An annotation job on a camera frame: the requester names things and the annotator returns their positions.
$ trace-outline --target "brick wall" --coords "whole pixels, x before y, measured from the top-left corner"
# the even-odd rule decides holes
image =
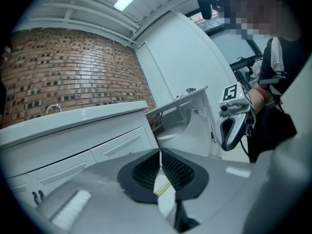
[[[33,29],[12,36],[13,53],[2,71],[7,103],[2,128],[63,111],[145,100],[155,102],[135,52],[83,31]]]

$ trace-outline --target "drawer handle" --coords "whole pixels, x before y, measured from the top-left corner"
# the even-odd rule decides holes
[[[27,186],[26,184],[23,185],[19,185],[16,187],[11,188],[11,191],[15,192],[15,193],[20,193],[20,192],[24,192],[27,190]]]
[[[39,205],[38,195],[35,192],[32,192],[32,195],[34,196],[34,202],[36,203],[36,205]]]
[[[82,162],[82,163],[80,163],[78,165],[72,166],[72,167],[70,167],[70,168],[68,168],[66,170],[63,170],[63,171],[61,171],[61,172],[59,172],[57,174],[53,174],[53,175],[50,175],[48,177],[44,177],[44,178],[40,179],[39,182],[44,184],[44,185],[49,184],[49,183],[51,183],[53,181],[56,181],[58,179],[61,179],[63,177],[71,175],[73,173],[76,173],[76,172],[78,172],[80,170],[83,170],[85,168],[85,166],[86,166],[86,161],[84,161],[84,162]]]
[[[44,198],[44,194],[43,194],[43,192],[41,190],[39,190],[38,193],[39,193],[39,196],[40,196],[40,200],[42,201],[43,198]]]
[[[101,153],[101,154],[102,154],[102,155],[106,155],[106,156],[110,156],[110,155],[112,155],[112,154],[118,152],[118,151],[121,150],[122,148],[124,148],[124,147],[130,145],[131,143],[137,141],[138,139],[140,139],[140,138],[141,138],[141,135],[142,135],[142,134],[138,134],[138,135],[132,137],[131,139],[125,141],[124,143],[119,144],[119,145],[113,147],[112,149],[110,149],[110,150],[108,150],[108,151],[105,151],[105,152],[103,152],[103,153]]]

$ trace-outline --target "window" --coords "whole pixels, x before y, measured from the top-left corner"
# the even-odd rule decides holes
[[[206,33],[208,33],[211,29],[224,24],[224,19],[219,18],[219,13],[215,10],[213,10],[213,17],[210,20],[205,20],[200,12],[190,16],[189,18]]]
[[[210,36],[219,50],[224,55],[226,61],[231,65],[241,60],[255,55],[248,42],[242,39],[241,35],[236,35],[230,30],[224,30]]]

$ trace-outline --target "white bin lid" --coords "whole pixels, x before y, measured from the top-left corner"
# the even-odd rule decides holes
[[[157,136],[158,140],[169,140],[172,138],[175,138],[177,136],[179,136],[180,134],[182,134],[185,129],[187,128],[188,124],[184,123],[184,124],[180,124],[180,125],[176,125],[174,127],[171,127],[167,130],[165,130],[164,132],[162,132],[160,135]]]

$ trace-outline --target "black mesh vent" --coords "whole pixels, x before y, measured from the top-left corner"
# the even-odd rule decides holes
[[[159,153],[156,153],[134,167],[132,176],[139,185],[154,192],[154,184],[158,172]]]
[[[191,167],[164,151],[162,152],[162,164],[164,173],[176,191],[189,184],[195,176]]]
[[[157,204],[154,184],[159,172],[159,149],[148,150],[142,156],[125,164],[117,175],[124,193],[140,203]]]

